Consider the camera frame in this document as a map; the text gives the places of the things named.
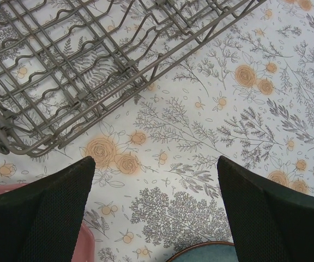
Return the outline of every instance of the metal wire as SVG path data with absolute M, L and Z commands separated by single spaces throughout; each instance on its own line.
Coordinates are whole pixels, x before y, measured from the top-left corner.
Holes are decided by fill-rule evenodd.
M 65 147 L 263 2 L 107 0 L 102 13 L 98 0 L 0 1 L 0 145 L 31 157 Z M 44 21 L 45 10 L 56 12 Z M 39 70 L 24 80 L 27 62 Z

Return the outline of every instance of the floral print fabric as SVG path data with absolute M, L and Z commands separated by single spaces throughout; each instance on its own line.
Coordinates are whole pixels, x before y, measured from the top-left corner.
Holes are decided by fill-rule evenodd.
M 117 14 L 129 3 L 117 1 Z M 89 7 L 100 11 L 99 1 Z M 129 16 L 122 41 L 137 30 L 138 5 Z M 110 20 L 109 31 L 119 24 Z M 66 49 L 80 41 L 74 35 Z M 36 70 L 22 64 L 13 74 Z M 220 155 L 314 196 L 314 0 L 266 1 L 140 95 L 64 149 L 0 156 L 0 184 L 33 182 L 92 156 L 84 219 L 105 262 L 165 261 L 196 243 L 232 241 Z

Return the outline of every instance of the rose illustration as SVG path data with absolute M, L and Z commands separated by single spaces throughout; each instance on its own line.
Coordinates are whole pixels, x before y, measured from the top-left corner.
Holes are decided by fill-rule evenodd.
M 96 168 L 109 166 L 110 162 L 114 160 L 116 153 L 115 144 L 105 138 L 92 140 L 86 149 L 86 156 L 93 157 Z
M 16 172 L 16 166 L 14 164 L 6 164 L 0 166 L 0 176 L 2 177 L 11 177 Z
M 289 184 L 290 188 L 300 192 L 300 193 L 304 193 L 304 194 L 308 194 L 309 193 L 309 188 L 306 185 L 304 180 L 296 180 L 292 183 Z
M 136 158 L 130 154 L 118 154 L 114 157 L 114 161 L 119 171 L 126 175 L 133 174 L 138 167 Z
M 266 96 L 272 94 L 274 86 L 271 81 L 268 80 L 261 80 L 258 84 L 258 88 L 261 93 L 265 94 Z
M 298 0 L 298 4 L 304 11 L 310 11 L 313 6 L 310 0 Z
M 252 87 L 256 81 L 256 74 L 248 65 L 241 65 L 235 70 L 235 79 L 244 87 Z
M 294 143 L 293 140 L 290 139 L 289 141 L 287 141 L 287 148 L 288 148 L 289 151 L 293 151 L 294 150 L 294 145 L 295 145 L 295 143 Z
M 276 64 L 274 64 L 274 63 L 268 63 L 267 66 L 266 66 L 266 70 L 267 70 L 268 72 L 274 74 L 274 73 L 276 73 L 276 71 L 277 71 L 277 66 L 276 66 Z
M 146 141 L 146 136 L 144 133 L 135 133 L 134 135 L 130 136 L 130 142 L 135 145 L 142 145 Z
M 298 160 L 296 163 L 296 167 L 299 171 L 305 171 L 306 166 L 306 161 L 304 161 L 303 159 Z
M 289 184 L 288 177 L 281 171 L 273 171 L 267 178 L 285 187 Z

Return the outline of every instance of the tree illustration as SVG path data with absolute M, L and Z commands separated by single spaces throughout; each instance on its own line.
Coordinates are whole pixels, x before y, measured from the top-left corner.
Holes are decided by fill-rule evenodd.
M 160 188 L 145 188 L 130 206 L 131 222 L 145 223 L 147 243 L 163 243 L 176 252 L 204 241 L 228 241 L 231 237 L 225 209 L 215 200 L 197 201 L 186 192 L 176 192 L 173 199 Z

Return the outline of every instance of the pink bowl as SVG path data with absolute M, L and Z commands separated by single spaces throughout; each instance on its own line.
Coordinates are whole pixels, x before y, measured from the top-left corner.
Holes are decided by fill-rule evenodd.
M 26 184 L 6 184 L 0 186 L 0 194 L 17 189 Z M 90 229 L 83 222 L 78 234 L 72 262 L 94 262 L 94 236 Z

